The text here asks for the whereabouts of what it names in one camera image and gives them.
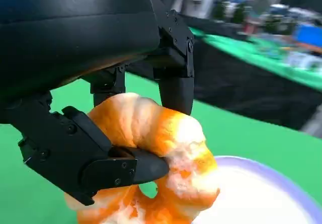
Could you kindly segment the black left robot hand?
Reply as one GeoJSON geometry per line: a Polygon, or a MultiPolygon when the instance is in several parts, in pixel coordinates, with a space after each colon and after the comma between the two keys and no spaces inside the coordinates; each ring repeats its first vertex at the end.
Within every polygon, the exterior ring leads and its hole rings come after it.
{"type": "Polygon", "coordinates": [[[153,67],[162,105],[190,114],[193,34],[160,0],[1,0],[1,123],[22,133],[25,164],[83,205],[169,168],[113,146],[72,106],[51,113],[50,91],[81,78],[99,104],[125,90],[124,68],[137,60],[153,67]]]}

